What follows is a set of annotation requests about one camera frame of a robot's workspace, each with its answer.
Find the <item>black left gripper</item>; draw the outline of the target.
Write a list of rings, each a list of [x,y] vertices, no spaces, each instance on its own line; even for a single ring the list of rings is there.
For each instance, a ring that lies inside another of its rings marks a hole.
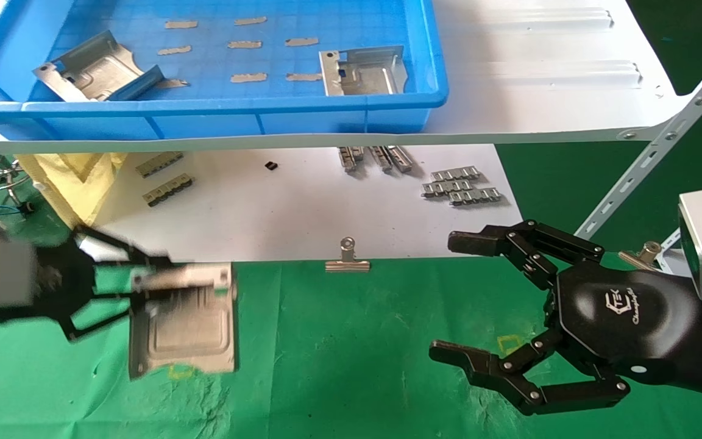
[[[40,316],[58,319],[57,323],[69,342],[80,341],[125,317],[133,317],[145,305],[146,297],[134,292],[103,293],[92,297],[97,267],[176,267],[166,254],[145,253],[134,243],[93,227],[73,228],[73,238],[78,237],[122,250],[126,258],[123,261],[95,261],[78,246],[37,247],[36,310]]]

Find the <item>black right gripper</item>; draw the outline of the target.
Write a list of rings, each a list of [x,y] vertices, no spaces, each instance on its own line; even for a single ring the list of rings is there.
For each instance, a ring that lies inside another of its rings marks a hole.
[[[552,322],[562,333],[546,330],[506,357],[431,343],[430,359],[459,367],[471,386],[495,391],[532,416],[613,407],[630,392],[617,375],[642,384],[702,385],[702,302],[688,278],[603,267],[604,248],[535,220],[448,237],[450,252],[502,256],[541,291],[555,286]],[[579,264],[558,273],[549,256]],[[593,381],[530,382],[526,373],[555,352]]]

